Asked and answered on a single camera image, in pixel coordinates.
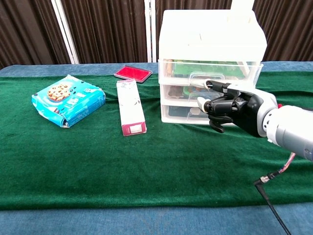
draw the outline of blue table surface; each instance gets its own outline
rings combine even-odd
[[[262,71],[313,71],[313,62],[264,62]],[[0,77],[108,75],[125,64],[14,65]],[[157,63],[127,64],[157,73]],[[292,234],[313,231],[313,203],[275,206]],[[285,234],[267,206],[0,211],[0,235],[27,234]]]

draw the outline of cookie package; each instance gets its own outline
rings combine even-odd
[[[103,90],[67,75],[31,97],[38,113],[63,128],[69,128],[105,104]]]

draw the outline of dark curtain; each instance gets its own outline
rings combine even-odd
[[[147,62],[143,0],[62,0],[80,63]]]
[[[0,29],[0,69],[70,63],[49,0],[1,0]]]
[[[156,0],[157,51],[164,10],[230,7],[231,0]],[[264,61],[313,60],[313,0],[255,0],[253,10],[268,42]]]
[[[268,48],[264,60],[313,60],[313,0],[255,0]]]

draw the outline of black cable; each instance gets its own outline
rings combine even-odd
[[[264,184],[261,180],[258,180],[256,182],[254,182],[254,185],[256,187],[256,189],[259,191],[259,193],[262,195],[262,197],[266,200],[269,208],[271,209],[271,211],[273,212],[273,214],[275,215],[276,219],[278,220],[278,222],[280,223],[280,225],[283,227],[283,229],[285,230],[286,234],[291,235],[290,231],[288,230],[288,228],[286,227],[286,225],[284,224],[283,220],[281,219],[281,217],[278,215],[277,211],[275,210],[274,206],[272,205],[272,203],[269,200],[268,195],[266,194],[262,184]]]
[[[272,205],[272,203],[269,200],[268,195],[265,193],[265,190],[263,188],[263,184],[267,183],[268,181],[274,179],[276,176],[280,175],[281,173],[283,173],[290,165],[290,163],[293,161],[295,157],[295,153],[290,153],[289,159],[286,162],[286,164],[278,171],[273,172],[273,173],[269,173],[265,176],[262,176],[260,179],[258,179],[257,181],[254,182],[254,186],[256,187],[256,189],[259,191],[259,193],[261,194],[261,196],[266,200],[269,208],[271,209],[271,211],[273,212],[273,214],[275,215],[276,219],[278,220],[278,222],[280,223],[280,225],[283,227],[283,229],[285,230],[286,234],[290,235],[290,231],[288,230],[288,228],[286,227],[286,225],[284,224],[283,220],[279,217],[277,211],[275,210],[274,206]]]

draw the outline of clear plastic drawer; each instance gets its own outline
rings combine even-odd
[[[222,93],[197,87],[160,85],[161,104],[198,107],[197,98],[213,100]]]
[[[208,115],[196,107],[161,105],[163,122],[209,125]]]
[[[257,62],[214,62],[159,60],[159,84],[190,86],[194,79],[222,80],[255,86],[262,64]]]

